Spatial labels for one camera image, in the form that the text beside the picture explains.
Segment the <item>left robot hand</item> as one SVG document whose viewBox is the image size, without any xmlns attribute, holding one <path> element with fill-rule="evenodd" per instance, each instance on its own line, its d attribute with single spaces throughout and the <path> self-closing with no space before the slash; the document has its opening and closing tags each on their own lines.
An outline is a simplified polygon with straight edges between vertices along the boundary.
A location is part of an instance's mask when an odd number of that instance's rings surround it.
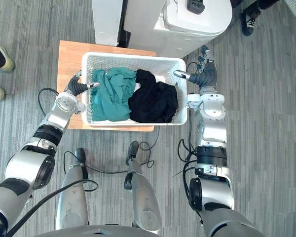
<svg viewBox="0 0 296 237">
<path fill-rule="evenodd" d="M 82 75 L 81 71 L 76 72 L 73 77 L 69 80 L 67 86 L 65 87 L 65 92 L 73 95 L 78 96 L 81 95 L 83 92 L 98 87 L 100 85 L 99 82 L 91 82 L 91 83 L 80 83 L 79 78 Z"/>
</svg>

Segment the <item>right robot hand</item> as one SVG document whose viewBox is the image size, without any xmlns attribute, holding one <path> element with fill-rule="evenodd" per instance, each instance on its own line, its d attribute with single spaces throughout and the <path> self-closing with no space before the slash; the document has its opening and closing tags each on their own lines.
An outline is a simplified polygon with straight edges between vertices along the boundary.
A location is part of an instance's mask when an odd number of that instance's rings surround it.
<svg viewBox="0 0 296 237">
<path fill-rule="evenodd" d="M 173 74 L 179 78 L 185 79 L 200 88 L 212 87 L 215 88 L 218 80 L 215 60 L 212 50 L 203 45 L 201 47 L 201 56 L 198 57 L 200 62 L 200 71 L 194 74 L 189 74 L 184 71 L 175 70 Z"/>
</svg>

